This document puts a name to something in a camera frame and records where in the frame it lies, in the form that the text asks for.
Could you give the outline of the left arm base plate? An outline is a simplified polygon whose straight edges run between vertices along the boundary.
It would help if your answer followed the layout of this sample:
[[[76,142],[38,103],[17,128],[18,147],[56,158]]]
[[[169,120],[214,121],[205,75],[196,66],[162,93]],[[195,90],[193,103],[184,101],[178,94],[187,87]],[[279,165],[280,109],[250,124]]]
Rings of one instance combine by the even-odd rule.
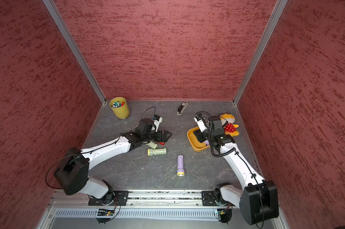
[[[104,197],[101,199],[97,199],[93,196],[90,196],[88,205],[89,206],[126,206],[126,202],[128,200],[129,191],[120,191],[115,190],[113,192],[108,192]]]

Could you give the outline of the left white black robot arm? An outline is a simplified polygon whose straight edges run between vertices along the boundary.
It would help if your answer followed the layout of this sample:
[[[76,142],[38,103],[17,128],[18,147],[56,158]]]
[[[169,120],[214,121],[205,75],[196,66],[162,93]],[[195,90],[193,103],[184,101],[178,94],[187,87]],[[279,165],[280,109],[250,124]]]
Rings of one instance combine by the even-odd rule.
[[[68,196],[85,194],[93,197],[101,205],[116,204],[114,189],[104,181],[93,178],[88,172],[98,164],[115,156],[131,152],[150,142],[166,143],[172,133],[159,130],[161,117],[144,118],[139,121],[134,131],[121,133],[116,139],[92,147],[77,149],[71,148],[59,160],[53,176],[60,184],[60,188]]]

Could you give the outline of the green flashlight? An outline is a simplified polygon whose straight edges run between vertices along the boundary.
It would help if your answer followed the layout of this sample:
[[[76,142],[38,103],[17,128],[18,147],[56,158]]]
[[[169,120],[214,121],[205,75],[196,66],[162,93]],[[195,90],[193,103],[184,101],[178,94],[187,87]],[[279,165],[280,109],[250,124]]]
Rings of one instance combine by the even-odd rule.
[[[156,155],[164,155],[167,154],[167,149],[166,148],[150,148],[148,149],[147,152],[148,156],[156,156]]]
[[[153,141],[150,141],[149,143],[147,143],[147,146],[149,148],[152,148],[152,149],[157,149],[158,148],[158,145],[156,143],[154,143]]]

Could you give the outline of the yellow storage box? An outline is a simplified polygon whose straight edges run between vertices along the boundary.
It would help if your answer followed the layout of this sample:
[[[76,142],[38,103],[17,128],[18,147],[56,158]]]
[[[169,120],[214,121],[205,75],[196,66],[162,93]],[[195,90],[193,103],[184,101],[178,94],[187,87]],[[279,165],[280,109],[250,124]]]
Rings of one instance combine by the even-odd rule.
[[[197,139],[197,137],[194,134],[195,130],[200,130],[199,127],[191,128],[187,132],[187,137],[190,142],[191,147],[193,148],[194,151],[196,152],[201,152],[203,150],[209,149],[210,146],[206,145],[205,143],[200,143]]]

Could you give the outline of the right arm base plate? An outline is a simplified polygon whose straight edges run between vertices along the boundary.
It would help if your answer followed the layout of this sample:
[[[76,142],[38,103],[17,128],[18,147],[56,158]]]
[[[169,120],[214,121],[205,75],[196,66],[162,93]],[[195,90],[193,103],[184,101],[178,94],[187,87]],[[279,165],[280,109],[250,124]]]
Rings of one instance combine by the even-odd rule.
[[[216,191],[202,191],[202,204],[205,207],[228,207],[230,203],[222,199]]]

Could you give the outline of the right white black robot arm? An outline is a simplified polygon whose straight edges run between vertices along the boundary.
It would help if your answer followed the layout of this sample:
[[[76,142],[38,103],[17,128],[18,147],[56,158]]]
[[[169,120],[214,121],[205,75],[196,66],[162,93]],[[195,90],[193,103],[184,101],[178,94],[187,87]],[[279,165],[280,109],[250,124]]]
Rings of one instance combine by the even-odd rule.
[[[226,134],[228,121],[208,112],[196,113],[198,125],[195,136],[199,142],[208,141],[211,155],[224,158],[239,180],[240,188],[229,183],[216,185],[214,201],[218,205],[233,205],[249,225],[263,224],[279,216],[278,191],[272,181],[266,181],[246,160],[230,134]]]

